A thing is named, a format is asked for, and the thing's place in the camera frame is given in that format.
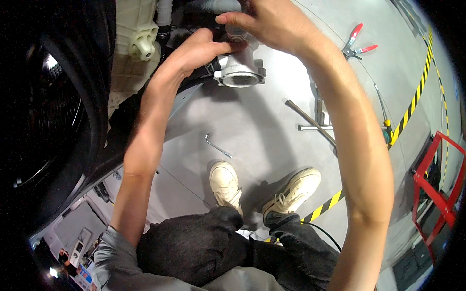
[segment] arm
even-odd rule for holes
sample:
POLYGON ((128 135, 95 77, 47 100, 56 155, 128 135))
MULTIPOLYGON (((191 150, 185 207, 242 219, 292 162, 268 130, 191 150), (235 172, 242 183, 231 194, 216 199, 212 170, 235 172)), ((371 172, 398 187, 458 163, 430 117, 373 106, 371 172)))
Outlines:
POLYGON ((110 225, 137 247, 144 230, 152 180, 164 143, 165 129, 181 81, 219 54, 242 49, 243 43, 212 42, 201 28, 190 36, 155 72, 142 100, 134 137, 124 155, 123 181, 110 225))
POLYGON ((298 56, 325 101, 348 203, 348 233, 328 290, 374 290, 393 207, 393 174, 372 105, 339 48, 288 0, 250 0, 255 18, 217 17, 298 56))

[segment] black pants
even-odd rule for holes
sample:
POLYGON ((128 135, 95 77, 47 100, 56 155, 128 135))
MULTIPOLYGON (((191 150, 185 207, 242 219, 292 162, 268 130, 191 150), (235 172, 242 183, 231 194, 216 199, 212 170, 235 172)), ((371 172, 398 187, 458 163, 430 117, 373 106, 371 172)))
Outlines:
POLYGON ((272 274, 285 290, 325 290, 338 252, 324 242, 297 214, 270 212, 265 226, 276 244, 247 240, 236 231, 243 226, 232 207, 215 207, 152 224, 137 248, 139 267, 161 276, 203 286, 236 266, 272 274))

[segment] red-handled pliers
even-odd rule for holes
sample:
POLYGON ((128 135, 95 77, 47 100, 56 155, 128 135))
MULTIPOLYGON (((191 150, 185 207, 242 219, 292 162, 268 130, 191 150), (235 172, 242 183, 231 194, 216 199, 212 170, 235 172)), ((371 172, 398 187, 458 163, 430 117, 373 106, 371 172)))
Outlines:
POLYGON ((370 46, 370 47, 360 48, 360 49, 357 49, 357 50, 351 50, 351 46, 353 45, 353 42, 356 40, 357 35, 361 31, 361 28, 363 28, 362 23, 360 23, 360 24, 358 24, 356 26, 356 28, 351 33, 349 41, 346 43, 345 47, 342 49, 342 52, 345 55, 346 59, 349 59, 350 57, 355 57, 355 58, 357 58, 359 60, 362 60, 359 56, 357 56, 357 54, 363 54, 363 53, 366 53, 366 52, 371 51, 371 50, 375 49, 376 47, 378 47, 378 45, 375 44, 375 45, 370 46))

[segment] shoelace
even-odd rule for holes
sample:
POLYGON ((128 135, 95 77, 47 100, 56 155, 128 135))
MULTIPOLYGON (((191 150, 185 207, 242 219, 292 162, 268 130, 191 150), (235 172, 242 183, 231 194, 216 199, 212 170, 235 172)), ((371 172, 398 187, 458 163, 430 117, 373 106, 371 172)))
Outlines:
POLYGON ((223 193, 219 193, 219 192, 214 192, 214 196, 215 196, 215 199, 217 199, 217 202, 219 204, 219 206, 228 206, 228 204, 232 205, 231 201, 235 201, 237 200, 237 196, 239 195, 239 193, 241 192, 241 188, 239 188, 236 193, 233 195, 232 199, 230 201, 225 201, 222 197, 223 193))
POLYGON ((280 210, 288 211, 289 205, 293 205, 296 201, 299 201, 304 196, 305 196, 304 193, 299 193, 298 195, 294 196, 292 199, 287 199, 287 197, 285 197, 283 193, 280 193, 278 194, 278 198, 277 198, 277 194, 275 194, 274 201, 275 201, 275 205, 277 205, 278 208, 280 208, 280 210))

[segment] gray floor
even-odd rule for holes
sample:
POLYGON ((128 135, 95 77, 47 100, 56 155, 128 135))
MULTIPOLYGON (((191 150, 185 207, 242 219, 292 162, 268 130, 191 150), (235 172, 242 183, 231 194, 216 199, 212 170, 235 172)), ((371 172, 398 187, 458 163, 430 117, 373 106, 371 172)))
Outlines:
MULTIPOLYGON (((362 61, 350 59, 349 62, 366 90, 380 124, 383 116, 374 81, 387 105, 389 118, 394 124, 400 122, 423 72, 427 47, 422 35, 413 33, 389 0, 295 2, 340 47, 358 23, 364 24, 353 48, 371 44, 379 47, 363 54, 362 61)), ((420 26, 429 26, 419 11, 415 16, 422 22, 420 26)), ((449 136, 459 141, 459 102, 453 70, 435 32, 433 52, 445 89, 449 136)), ((173 111, 168 124, 158 168, 160 174, 154 177, 152 186, 148 221, 160 222, 170 217, 204 213, 214 206, 208 173, 218 160, 226 160, 235 168, 243 188, 240 201, 245 212, 245 228, 254 231, 261 239, 268 237, 259 213, 262 204, 296 171, 315 167, 322 173, 319 188, 297 211, 302 217, 341 189, 338 162, 331 145, 316 131, 298 132, 297 125, 305 124, 305 121, 284 105, 291 99, 314 116, 313 81, 305 67, 297 58, 264 45, 256 51, 255 58, 262 59, 267 69, 264 85, 234 89, 218 87, 212 81, 177 97, 179 108, 173 111), (232 153, 233 158, 229 159, 209 146, 204 139, 206 133, 211 133, 212 142, 232 153)), ((412 178, 408 172, 426 138, 437 130, 446 133, 446 118, 437 72, 433 68, 420 105, 390 149, 396 198, 382 270, 410 247, 416 233, 411 222, 412 178)), ((443 187, 446 190, 455 178, 459 161, 459 155, 451 146, 448 161, 443 187)), ((109 176, 105 184, 111 196, 116 197, 121 181, 109 176)), ((313 222, 343 245, 347 229, 344 200, 313 222)))

